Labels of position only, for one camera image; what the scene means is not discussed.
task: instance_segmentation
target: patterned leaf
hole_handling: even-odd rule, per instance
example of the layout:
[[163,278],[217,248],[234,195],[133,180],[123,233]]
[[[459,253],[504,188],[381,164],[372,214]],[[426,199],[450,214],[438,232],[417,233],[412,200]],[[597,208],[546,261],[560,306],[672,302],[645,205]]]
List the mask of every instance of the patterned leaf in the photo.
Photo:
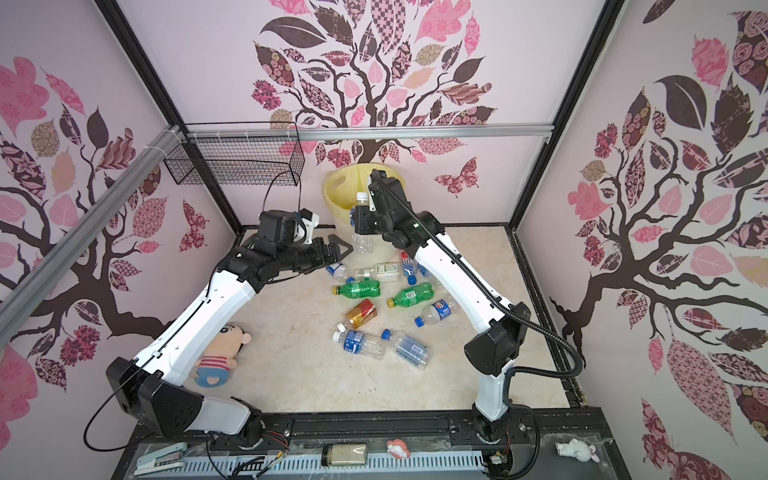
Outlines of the patterned leaf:
[[664,347],[661,346],[661,337],[654,337],[648,344],[648,359],[654,367],[654,373],[659,373],[661,363],[664,361]]
[[736,353],[710,353],[710,358],[728,375],[748,382],[768,383],[768,373],[746,357]]
[[671,75],[657,81],[667,89],[667,115],[684,127],[701,130],[707,117],[707,96],[694,79]]
[[672,166],[670,155],[661,145],[650,143],[650,165],[656,170],[666,170]]
[[725,167],[714,179],[714,183],[724,188],[741,188],[751,184],[758,178],[768,165],[768,148],[757,151]]
[[60,386],[67,391],[67,371],[59,362],[38,357],[35,360],[35,373],[44,382]]
[[163,226],[165,219],[165,198],[150,198],[144,201],[134,215],[134,233],[136,237],[149,238]]
[[710,124],[712,138],[723,155],[741,143],[752,125],[750,97],[732,80],[733,75],[728,80],[728,86],[720,92],[720,98],[715,104],[714,122]]
[[718,340],[734,350],[751,352],[761,348],[765,342],[768,342],[768,333],[761,329],[737,328],[726,333]]
[[597,220],[589,220],[587,223],[581,226],[581,229],[576,233],[576,237],[586,238],[589,237],[592,230],[598,225]]
[[616,302],[616,307],[630,306],[637,299],[638,295],[640,295],[640,292],[637,290],[625,290],[621,292],[619,300]]
[[742,248],[768,247],[768,214],[757,214],[742,223],[733,231],[726,242]]
[[672,339],[667,364],[677,386],[701,412],[731,436],[730,403],[725,383],[707,358],[695,348]]
[[641,321],[648,313],[648,299],[641,295],[629,307],[629,328]]
[[768,78],[766,65],[766,44],[768,38],[768,22],[765,12],[733,12],[739,25],[733,47],[733,69],[741,78],[748,81],[763,93]]
[[692,325],[698,326],[708,330],[728,330],[728,328],[720,325],[720,323],[703,308],[692,308],[686,310],[683,313],[683,319],[690,322]]
[[683,140],[683,165],[688,170],[705,170],[712,166],[702,147]]
[[463,144],[458,138],[421,138],[416,141],[424,152],[430,155],[447,154]]
[[362,63],[365,63],[371,58],[373,58],[373,55],[376,54],[377,46],[378,46],[378,43],[376,43],[376,37],[373,36],[373,30],[371,30],[371,24],[368,24],[366,33],[362,34],[362,37],[360,38],[360,48],[359,48],[360,61]]
[[645,188],[645,163],[643,162],[643,148],[634,155],[634,159],[627,168],[624,177],[624,187],[627,189],[627,208],[632,208],[640,200]]
[[98,317],[98,305],[90,300],[81,300],[74,305],[74,310],[78,313],[80,318],[86,322],[95,323],[101,325],[101,321]]
[[366,12],[366,0],[344,0],[344,8],[346,8],[346,12],[352,19],[355,28],[357,28],[357,22],[362,18],[362,14]]
[[392,81],[398,81],[406,76],[406,72],[411,66],[411,45],[404,41],[397,49],[395,59],[392,60]]
[[334,113],[333,103],[325,92],[315,85],[304,81],[303,78],[300,78],[299,82],[301,82],[301,88],[304,90],[307,100],[309,100],[312,105],[318,107],[322,111],[327,111],[330,114]]
[[642,89],[629,107],[624,118],[624,126],[621,129],[621,140],[627,148],[627,153],[640,142],[641,137],[648,127],[650,120],[650,103],[645,98],[645,89]]
[[27,358],[33,355],[37,355],[38,353],[45,355],[48,353],[51,347],[53,347],[53,344],[53,330],[50,330],[45,335],[41,336],[37,342],[35,342],[35,344],[32,346],[32,349],[29,350]]
[[325,28],[328,36],[351,47],[353,45],[352,26],[347,23],[344,17],[332,8],[317,5],[313,5],[313,7],[315,8],[317,22],[321,27]]
[[131,289],[125,283],[125,278],[114,270],[109,270],[109,283],[120,292],[130,292]]
[[56,156],[56,161],[51,169],[51,181],[57,195],[69,190],[74,185],[74,162],[69,155],[69,149]]
[[114,268],[122,276],[133,276],[141,273],[141,270],[126,260],[115,260],[109,267]]
[[757,286],[768,287],[768,257],[730,257],[739,272]]
[[277,33],[280,38],[296,48],[316,47],[326,41],[317,28],[296,17],[275,18],[261,29],[261,33],[265,31]]
[[673,255],[668,253],[659,259],[659,263],[656,265],[656,273],[662,275],[676,270],[684,261],[688,258],[688,255]]
[[661,196],[659,199],[659,210],[667,215],[674,215],[680,209],[683,202],[683,193],[680,191],[680,185],[675,185]]
[[750,425],[763,440],[768,442],[766,425],[768,425],[768,389],[762,386],[730,384],[736,404],[741,409]]
[[456,58],[458,58],[458,53],[461,50],[462,50],[462,42],[460,41],[458,45],[456,45],[453,48],[449,48],[448,50],[445,51],[444,54],[442,54],[442,63],[440,64],[440,66],[442,67],[443,71],[448,71],[450,67],[452,67],[453,64],[456,63]]
[[441,90],[440,93],[457,105],[476,104],[480,101],[480,95],[488,93],[492,86],[490,83],[482,87],[477,84],[460,84]]
[[422,47],[421,50],[419,50],[419,53],[416,54],[415,62],[422,67],[431,65],[435,60],[437,60],[437,57],[440,56],[440,52],[443,48],[445,48],[444,45],[438,45],[436,43],[426,45],[425,47]]

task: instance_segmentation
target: marble floor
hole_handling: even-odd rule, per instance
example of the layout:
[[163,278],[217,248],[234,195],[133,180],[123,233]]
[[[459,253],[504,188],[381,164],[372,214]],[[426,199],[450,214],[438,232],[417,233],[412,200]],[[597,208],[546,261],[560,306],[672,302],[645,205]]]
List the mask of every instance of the marble floor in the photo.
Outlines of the marble floor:
[[[522,300],[531,305],[503,227],[446,230],[464,258],[496,290],[513,303]],[[333,231],[316,230],[316,236],[327,237]],[[318,270],[265,287],[232,318],[253,335],[253,341],[237,355],[238,367],[229,382],[209,389],[194,381],[185,386],[206,395],[236,396],[264,412],[472,407],[479,373],[464,356],[464,344],[475,336],[465,314],[418,329],[413,319],[422,304],[408,309],[386,305],[387,298],[407,285],[405,281],[382,283],[381,297],[373,299],[379,315],[359,330],[377,336],[386,328],[404,330],[430,348],[432,359],[425,369],[416,369],[391,351],[380,360],[353,355],[331,336],[359,300],[333,296],[331,287],[336,284]],[[543,336],[528,332],[517,364],[554,368]],[[534,408],[568,407],[556,379],[519,375],[512,379],[509,393],[514,402]]]

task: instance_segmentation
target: pink wall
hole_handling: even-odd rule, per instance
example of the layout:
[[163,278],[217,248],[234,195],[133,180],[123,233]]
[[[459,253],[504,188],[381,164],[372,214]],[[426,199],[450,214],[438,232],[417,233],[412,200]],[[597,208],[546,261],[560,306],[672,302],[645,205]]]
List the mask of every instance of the pink wall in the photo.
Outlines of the pink wall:
[[633,478],[765,477],[767,35],[631,2],[521,227]]
[[[165,123],[91,2],[6,5],[0,38],[7,296]],[[80,440],[111,391],[107,365],[157,336],[232,241],[203,187],[178,187],[162,165],[144,182],[0,352],[4,477],[111,474],[120,452],[91,452]],[[89,439],[117,446],[134,425],[113,402]]]

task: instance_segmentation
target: tree wall decal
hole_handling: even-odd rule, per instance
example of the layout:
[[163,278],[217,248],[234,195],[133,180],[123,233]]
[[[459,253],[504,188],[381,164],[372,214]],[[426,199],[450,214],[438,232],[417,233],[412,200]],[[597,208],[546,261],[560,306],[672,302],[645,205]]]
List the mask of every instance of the tree wall decal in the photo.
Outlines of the tree wall decal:
[[[766,13],[731,15],[737,19],[737,43],[766,37]],[[754,210],[766,202],[768,148],[763,142],[753,151],[737,149],[753,127],[758,131],[751,137],[762,132],[743,88],[756,88],[762,104],[765,81],[762,70],[753,74],[740,67],[742,57],[734,53],[728,62],[722,42],[696,39],[697,77],[705,84],[727,78],[714,105],[708,104],[704,90],[712,87],[672,75],[657,81],[666,91],[666,109],[652,108],[643,89],[629,107],[621,132],[609,124],[598,133],[594,149],[598,158],[581,171],[585,181],[568,195],[575,213],[586,220],[575,234],[585,242],[584,258],[591,266],[586,293],[576,310],[551,301],[565,320],[563,336],[573,336],[584,357],[583,329],[596,303],[607,291],[619,290],[616,307],[628,307],[631,329],[649,319],[648,358],[654,371],[664,367],[666,343],[667,368],[702,413],[733,436],[728,398],[733,391],[742,413],[768,441],[768,390],[742,385],[742,381],[766,383],[768,376],[763,367],[741,355],[763,348],[768,332],[734,325],[737,318],[716,319],[707,310],[725,304],[768,315],[764,302],[744,298],[739,289],[745,282],[768,287],[768,258],[748,254],[768,247],[768,216],[743,218],[747,206]],[[724,75],[728,64],[733,70]],[[667,120],[683,128],[675,129],[682,132],[680,136],[665,134]],[[695,132],[690,137],[698,139],[699,132],[707,134],[713,148],[685,139],[686,131]],[[726,255],[727,244],[731,250],[735,246],[746,252]],[[743,280],[738,281],[737,272]],[[697,293],[681,294],[680,287],[687,291],[693,287]],[[658,327],[664,320],[671,338]],[[739,353],[702,353],[682,340],[684,334],[704,348],[725,346]]]
[[[304,2],[270,1],[287,14],[311,14],[319,25],[296,16],[275,18],[261,33],[276,34],[293,48],[279,50],[254,42],[258,61],[272,83],[256,81],[251,96],[274,111],[274,127],[282,127],[281,121],[295,121],[300,127],[480,125],[495,110],[476,106],[492,85],[469,83],[483,58],[458,61],[478,47],[480,26],[474,15],[465,21],[462,38],[449,41],[449,35],[462,31],[469,0],[455,5],[452,0],[407,0],[416,6],[413,19],[406,15],[406,0],[310,2],[312,11]],[[368,4],[371,21],[362,22]],[[416,36],[403,38],[417,19]],[[412,46],[421,38],[437,43],[414,54]],[[304,52],[319,45],[328,49],[319,57]],[[279,108],[289,103],[297,109]],[[416,143],[392,138],[303,142],[303,149],[307,154],[314,151],[318,164],[327,159],[343,167],[376,159],[399,162],[403,154],[425,163],[424,154],[440,155],[463,145],[458,139]],[[461,185],[457,183],[454,190],[461,191]]]

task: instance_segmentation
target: blue bottle label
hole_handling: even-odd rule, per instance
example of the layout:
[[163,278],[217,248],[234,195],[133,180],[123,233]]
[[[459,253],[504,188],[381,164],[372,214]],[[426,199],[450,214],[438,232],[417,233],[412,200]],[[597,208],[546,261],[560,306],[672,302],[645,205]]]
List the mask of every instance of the blue bottle label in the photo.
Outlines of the blue bottle label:
[[344,350],[352,353],[360,353],[360,342],[362,342],[362,333],[350,330],[346,333],[344,339]]
[[437,310],[437,314],[440,315],[440,320],[446,318],[448,315],[451,314],[451,308],[448,306],[445,300],[438,300],[434,302],[432,306],[435,307],[435,310]]

